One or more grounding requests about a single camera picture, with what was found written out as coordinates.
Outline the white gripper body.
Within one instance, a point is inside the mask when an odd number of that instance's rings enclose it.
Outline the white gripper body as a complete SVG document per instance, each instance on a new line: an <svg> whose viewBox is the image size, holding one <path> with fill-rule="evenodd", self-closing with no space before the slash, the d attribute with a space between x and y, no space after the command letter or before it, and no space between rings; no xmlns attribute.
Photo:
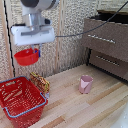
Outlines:
<svg viewBox="0 0 128 128"><path fill-rule="evenodd" d="M42 44L55 40L54 29L51 26L43 26L40 30L33 31L27 26L12 26L11 33L17 46Z"/></svg>

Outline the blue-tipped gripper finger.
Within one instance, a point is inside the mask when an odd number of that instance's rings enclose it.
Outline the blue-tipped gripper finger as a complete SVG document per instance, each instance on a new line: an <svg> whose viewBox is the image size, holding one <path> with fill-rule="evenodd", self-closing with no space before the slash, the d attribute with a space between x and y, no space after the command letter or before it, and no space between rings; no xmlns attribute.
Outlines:
<svg viewBox="0 0 128 128"><path fill-rule="evenodd" d="M38 58L40 58L41 56L41 44L39 44L39 48L38 48Z"/></svg>

